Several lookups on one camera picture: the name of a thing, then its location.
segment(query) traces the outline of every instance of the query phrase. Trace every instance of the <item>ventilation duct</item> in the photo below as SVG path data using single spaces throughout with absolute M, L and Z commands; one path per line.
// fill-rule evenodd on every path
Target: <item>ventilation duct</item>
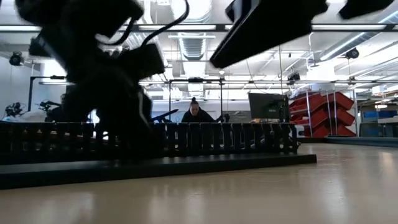
M 139 21 L 137 22 L 138 24 L 139 23 L 142 23 L 142 24 L 153 24 L 154 23 L 150 16 L 150 4 L 151 4 L 151 1 L 144 1 L 144 15 L 139 19 Z M 144 41 L 144 39 L 147 36 L 148 35 L 145 33 L 133 33 L 127 39 L 127 43 L 129 44 L 130 47 L 132 47 L 134 49 L 138 48 L 141 46 L 142 42 Z M 159 38 L 157 36 L 155 36 L 149 42 L 156 44 L 158 46 L 158 49 L 160 50 L 160 52 L 162 54 L 164 65 L 165 65 L 165 67 L 167 67 L 168 63 L 167 63 L 167 60 L 165 59 L 164 51 L 160 45 Z
M 389 16 L 380 20 L 380 24 L 396 24 L 398 23 L 398 11 L 393 12 Z M 380 34 L 380 32 L 362 32 L 360 34 L 351 34 L 344 38 L 341 42 L 335 44 L 329 49 L 325 50 L 320 55 L 320 60 L 330 60 L 339 55 L 346 53 L 347 51 L 353 49 L 354 47 L 362 44 L 363 42 L 372 39 L 373 37 Z
M 210 18 L 212 0 L 188 0 L 191 11 L 184 23 L 207 23 Z M 180 17 L 185 12 L 184 0 L 172 0 L 171 8 L 174 18 Z M 207 54 L 207 40 L 205 38 L 198 38 L 199 36 L 206 36 L 206 33 L 178 33 L 181 36 L 178 44 L 181 49 L 181 58 L 183 61 L 182 67 L 187 78 L 200 77 L 204 78 L 206 72 L 205 62 L 190 62 L 206 60 Z M 203 84 L 188 84 L 188 91 L 190 96 L 203 96 Z

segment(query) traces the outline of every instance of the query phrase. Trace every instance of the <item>woman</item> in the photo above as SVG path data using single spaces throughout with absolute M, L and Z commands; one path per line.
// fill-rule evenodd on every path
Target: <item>woman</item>
M 182 123 L 214 123 L 214 120 L 206 111 L 199 107 L 196 98 L 193 97 L 189 110 L 184 114 Z
M 49 112 L 47 113 L 47 117 L 46 117 L 46 122 L 66 122 L 66 117 L 65 117 L 65 113 L 63 112 L 63 104 L 65 102 L 65 94 L 61 94 L 60 96 L 61 99 L 61 106 L 58 106 L 52 110 L 49 110 Z

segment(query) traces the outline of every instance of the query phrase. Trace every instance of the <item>cable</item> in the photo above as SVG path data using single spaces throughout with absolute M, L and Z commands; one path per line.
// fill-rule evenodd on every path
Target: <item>cable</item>
M 142 42 L 141 46 L 146 45 L 152 38 L 156 37 L 157 35 L 163 33 L 164 31 L 166 31 L 167 29 L 181 23 L 182 21 L 184 21 L 190 12 L 190 7 L 189 7 L 189 3 L 188 0 L 184 0 L 185 1 L 185 12 L 184 14 L 182 14 L 182 16 L 180 16 L 178 19 L 174 20 L 173 22 L 167 24 L 166 26 L 163 26 L 162 28 L 160 28 L 159 30 L 156 30 L 155 32 L 149 34 L 144 41 Z M 108 46 L 115 46 L 115 45 L 121 45 L 123 44 L 127 38 L 129 38 L 130 33 L 132 32 L 132 28 L 134 27 L 134 20 L 130 19 L 129 24 L 126 27 L 126 30 L 124 31 L 123 35 L 120 37 L 119 40 L 113 42 L 113 43 L 104 43 L 102 41 L 99 41 L 101 44 L 103 45 L 108 45 Z
M 21 110 L 23 110 L 25 107 L 26 107 L 26 104 L 25 103 L 19 103 L 20 105 L 21 105 Z
M 146 45 L 152 38 L 156 37 L 157 35 L 163 33 L 164 31 L 168 30 L 169 28 L 183 22 L 189 15 L 190 12 L 190 6 L 188 3 L 188 0 L 184 0 L 185 1 L 185 12 L 184 14 L 182 14 L 178 19 L 174 20 L 173 22 L 167 24 L 166 26 L 163 26 L 162 28 L 160 28 L 159 30 L 149 34 L 144 41 L 142 42 L 141 46 Z
M 283 74 L 283 69 L 282 69 L 282 48 L 279 45 L 279 68 L 280 68 L 280 94 L 283 95 L 284 94 L 284 88 L 283 88 L 283 83 L 282 83 L 282 79 L 284 77 Z
M 228 80 L 230 80 L 230 76 L 231 76 L 230 72 L 231 72 L 231 69 L 229 68 L 228 69 Z M 228 82 L 228 89 L 226 92 L 226 112 L 228 113 L 228 111 L 229 111 L 229 82 Z
M 260 92 L 262 92 L 262 93 L 267 93 L 267 92 L 262 91 L 262 90 L 256 85 L 256 83 L 254 82 L 253 76 L 252 76 L 251 71 L 250 71 L 249 62 L 248 62 L 247 59 L 246 59 L 246 65 L 248 66 L 250 79 L 253 81 L 254 86 L 255 86 Z
M 349 64 L 349 58 L 347 58 L 348 61 L 348 76 L 351 78 L 351 65 Z
M 308 60 L 309 60 L 309 58 L 311 58 L 312 57 L 312 61 L 314 62 L 314 64 L 315 64 L 315 56 L 314 56 L 314 54 L 313 54 L 313 52 L 312 52 L 312 43 L 311 43 L 311 36 L 312 36 L 312 34 L 313 34 L 313 32 L 310 34 L 310 35 L 308 35 L 308 44 L 309 44 L 309 46 L 310 46 L 310 49 L 309 49 L 309 54 L 310 54 L 310 56 L 305 60 L 306 61 L 306 66 L 307 66 L 307 70 L 310 70 L 310 67 L 308 66 Z

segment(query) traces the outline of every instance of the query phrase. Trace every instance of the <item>ceiling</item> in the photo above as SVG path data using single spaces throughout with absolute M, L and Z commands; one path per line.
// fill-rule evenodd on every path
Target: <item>ceiling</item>
M 224 13 L 225 7 L 231 2 L 230 0 L 189 0 L 189 2 L 192 9 L 195 11 L 190 14 L 188 19 L 185 21 L 186 23 L 193 21 L 199 21 L 206 24 L 231 23 Z M 150 8 L 150 10 L 147 10 L 147 14 L 145 14 L 142 20 L 138 22 L 139 24 L 167 24 L 172 22 L 179 13 L 184 10 L 181 7 L 177 7 L 183 5 L 183 0 L 145 0 L 140 3 L 146 9 Z M 398 2 L 395 2 L 385 11 L 369 14 L 350 21 L 342 21 L 338 17 L 338 11 L 344 6 L 344 0 L 329 0 L 329 3 L 329 10 L 314 18 L 314 24 L 377 24 L 393 12 L 398 11 Z M 18 18 L 14 10 L 13 0 L 2 0 L 2 6 L 0 8 L 0 26 L 23 24 L 27 25 L 27 23 Z M 264 32 L 266 35 L 272 35 L 269 30 L 265 30 Z M 0 52 L 2 52 L 2 55 L 10 55 L 13 51 L 26 52 L 30 38 L 35 35 L 37 35 L 35 32 L 0 32 Z M 142 33 L 131 34 L 128 44 L 132 47 L 138 46 L 140 41 L 145 37 L 144 35 L 145 34 Z M 181 35 L 185 35 L 186 38 L 176 38 L 176 36 L 181 37 Z M 200 41 L 199 39 L 191 42 L 187 41 L 188 38 L 192 38 L 192 35 L 205 35 L 206 38 L 201 39 Z M 319 61 L 322 55 L 342 46 L 342 44 L 347 43 L 347 41 L 356 37 L 359 33 L 315 32 L 312 35 L 301 37 L 281 46 L 269 49 L 263 54 L 251 57 L 245 61 L 225 68 L 220 73 L 219 69 L 213 68 L 211 64 L 208 63 L 208 59 L 211 57 L 212 53 L 225 35 L 226 33 L 223 32 L 207 32 L 205 34 L 177 34 L 174 32 L 166 32 L 160 34 L 155 42 L 162 49 L 164 58 L 172 68 L 169 69 L 170 71 L 167 73 L 167 77 L 156 76 L 152 80 L 170 78 L 171 75 L 174 78 L 224 77 L 226 80 L 280 80 L 279 77 L 281 73 L 282 78 L 286 80 L 286 76 L 293 71 L 299 72 L 301 79 L 305 80 L 307 78 L 308 66 L 310 65 L 307 63 L 308 58 L 314 58 Z M 398 52 L 398 45 L 396 44 L 398 33 L 386 32 L 378 35 L 375 34 L 373 36 L 374 37 L 369 40 L 359 42 L 358 45 L 350 45 L 350 49 L 352 49 L 352 47 L 356 47 L 360 55 L 357 59 L 351 59 L 349 61 L 349 65 L 347 59 L 340 57 L 341 54 L 329 58 L 325 63 L 319 61 L 319 65 L 323 66 L 324 64 L 328 64 L 329 67 L 331 66 L 334 71 L 333 73 L 335 74 L 334 78 L 339 80 L 347 80 L 350 75 L 355 75 L 358 80 L 396 80 L 398 78 L 398 63 L 395 64 L 395 60 L 390 62 L 389 60 L 398 57 L 395 56 L 396 52 Z M 204 53 L 201 59 L 187 60 L 187 54 L 199 53 Z M 327 79 L 327 77 L 325 77 L 323 73 L 319 73 L 316 80 L 325 79 Z M 363 95 L 371 95 L 372 92 L 370 90 L 376 85 L 377 84 L 375 83 L 360 84 L 354 87 L 356 87 L 358 92 L 361 92 Z M 394 86 L 395 85 L 391 84 L 384 89 L 391 90 L 391 93 L 395 93 L 396 90 L 393 88 Z M 161 92 L 167 87 L 168 86 L 151 85 L 147 86 L 147 89 L 148 91 L 159 92 L 160 96 Z M 284 91 L 290 90 L 290 88 L 300 87 L 300 85 L 291 87 L 283 86 Z M 349 88 L 352 89 L 354 87 L 348 85 L 338 86 L 339 89 L 345 90 Z M 245 93 L 247 93 L 248 90 L 273 90 L 274 92 L 280 93 L 280 90 L 278 90 L 280 89 L 280 85 L 270 84 L 230 84 L 223 88 L 225 91 L 228 91 L 226 89 L 230 89 L 228 92 L 231 94 L 234 93 L 237 95 L 237 98 L 246 97 Z M 206 91 L 209 92 L 208 90 L 217 91 L 218 89 L 220 89 L 219 85 L 215 84 L 200 86 L 196 84 L 196 87 L 181 84 L 174 85 L 173 87 L 173 90 L 177 93 L 178 91 L 183 92 L 182 95 L 184 97 L 192 96 L 192 94 L 186 93 L 188 91 L 196 91 L 198 92 L 197 96 L 200 96 L 202 93 L 204 95 L 209 94 L 206 93 Z

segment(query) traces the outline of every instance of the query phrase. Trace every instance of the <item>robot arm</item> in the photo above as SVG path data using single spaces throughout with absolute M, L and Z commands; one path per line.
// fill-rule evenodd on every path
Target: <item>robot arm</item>
M 347 0 L 339 15 L 343 19 L 351 19 L 385 9 L 392 2 L 394 0 Z M 210 62 L 216 68 L 225 68 L 310 34 L 312 19 L 327 10 L 326 0 L 234 0 L 226 8 L 233 26 L 211 56 Z
M 101 45 L 121 45 L 128 38 L 144 13 L 135 0 L 16 0 L 19 15 L 42 28 L 34 42 L 65 69 L 67 81 L 75 84 L 65 95 L 67 120 L 84 120 L 96 109 L 101 112 L 99 119 L 105 131 L 112 131 L 120 139 L 148 144 L 156 142 L 148 123 L 151 102 L 139 80 L 164 73 L 165 68 L 156 45 L 147 43 L 182 22 L 189 13 L 187 0 L 185 5 L 187 9 L 180 18 L 149 35 L 141 47 L 111 57 Z M 95 38 L 98 34 L 111 38 L 128 19 L 118 41 L 103 43 Z M 120 101 L 125 102 L 122 108 Z M 120 116 L 120 110 L 128 116 Z
M 159 116 L 156 116 L 156 117 L 154 117 L 154 118 L 151 118 L 150 121 L 151 121 L 151 122 L 157 121 L 157 122 L 159 122 L 159 123 L 161 123 L 161 122 L 163 121 L 163 122 L 165 122 L 165 123 L 171 123 L 171 121 L 168 120 L 168 119 L 166 119 L 166 117 L 170 116 L 171 114 L 176 113 L 177 111 L 178 111 L 178 109 L 174 109 L 174 110 L 169 111 L 169 112 L 167 112 L 167 113 L 164 113 L 164 114 L 162 114 L 162 115 L 159 115 Z

